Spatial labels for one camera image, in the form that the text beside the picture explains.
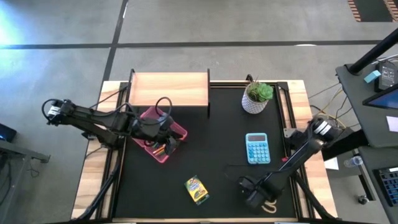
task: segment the succulent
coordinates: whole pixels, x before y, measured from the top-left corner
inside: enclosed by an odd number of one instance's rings
[[[265,83],[252,82],[248,87],[248,96],[252,101],[262,103],[272,99],[274,89]]]

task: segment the monitor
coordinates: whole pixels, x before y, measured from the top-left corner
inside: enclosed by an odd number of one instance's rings
[[[364,100],[363,105],[398,110],[398,84]]]

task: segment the gray floor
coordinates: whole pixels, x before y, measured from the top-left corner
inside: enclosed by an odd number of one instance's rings
[[[90,44],[113,39],[122,0],[0,0],[0,44]],[[189,41],[373,40],[395,23],[357,23],[345,0],[130,0],[120,43]],[[301,79],[308,95],[334,83],[335,67],[357,60],[371,45],[316,47],[212,47],[117,49],[110,80],[140,72],[211,69],[212,80]],[[394,47],[388,54],[398,50]],[[45,125],[40,106],[69,98],[89,106],[98,93],[109,49],[0,50],[0,123],[19,132],[18,145],[52,155],[34,164],[40,176],[24,180],[10,223],[70,218],[87,141],[72,127]],[[336,89],[310,103],[325,106]],[[334,114],[340,94],[328,108]],[[349,108],[349,103],[341,111]],[[350,112],[342,117],[356,124]],[[359,205],[357,177],[330,179],[338,214],[345,220],[385,223],[378,202]]]

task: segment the calculator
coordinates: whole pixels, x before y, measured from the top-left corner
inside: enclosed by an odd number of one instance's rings
[[[268,164],[271,162],[266,133],[246,134],[246,154],[250,164]]]

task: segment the calculator display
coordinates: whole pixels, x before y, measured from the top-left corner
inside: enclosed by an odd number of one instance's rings
[[[265,136],[248,136],[248,141],[265,141]]]

